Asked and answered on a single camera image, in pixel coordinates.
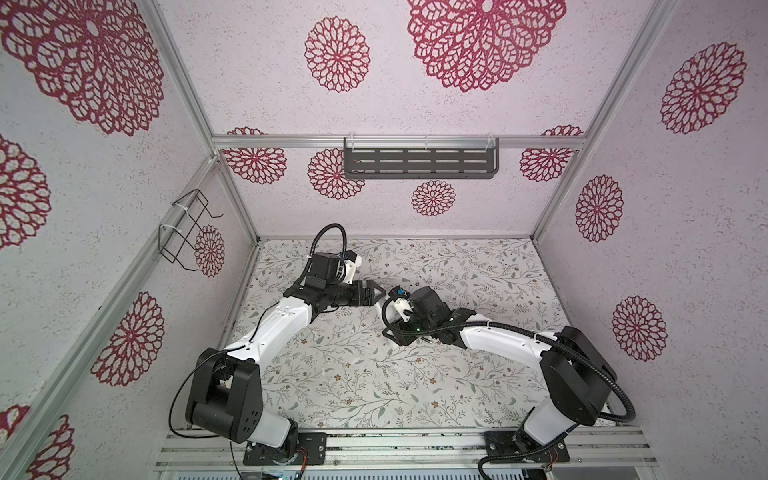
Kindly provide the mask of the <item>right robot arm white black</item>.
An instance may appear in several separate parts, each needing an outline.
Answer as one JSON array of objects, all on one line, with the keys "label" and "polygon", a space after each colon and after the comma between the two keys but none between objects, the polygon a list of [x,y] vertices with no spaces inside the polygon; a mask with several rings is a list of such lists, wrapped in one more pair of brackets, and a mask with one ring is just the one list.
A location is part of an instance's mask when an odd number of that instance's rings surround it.
[{"label": "right robot arm white black", "polygon": [[525,417],[505,445],[489,439],[490,458],[553,459],[558,444],[580,426],[593,426],[612,392],[615,373],[578,329],[533,332],[496,322],[472,309],[450,308],[430,287],[413,293],[397,287],[383,302],[383,334],[401,346],[418,338],[495,354],[538,370],[547,398]]}]

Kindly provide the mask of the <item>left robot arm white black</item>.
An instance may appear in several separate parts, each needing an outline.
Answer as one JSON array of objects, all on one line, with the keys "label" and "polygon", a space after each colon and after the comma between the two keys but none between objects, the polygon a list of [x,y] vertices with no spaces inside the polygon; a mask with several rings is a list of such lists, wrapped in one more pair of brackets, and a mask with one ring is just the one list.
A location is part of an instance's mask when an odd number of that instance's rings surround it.
[{"label": "left robot arm white black", "polygon": [[286,464],[301,455],[295,421],[263,406],[261,370],[301,330],[337,307],[372,307],[385,290],[373,280],[292,285],[255,329],[229,346],[200,354],[193,372],[185,420],[264,459]]}]

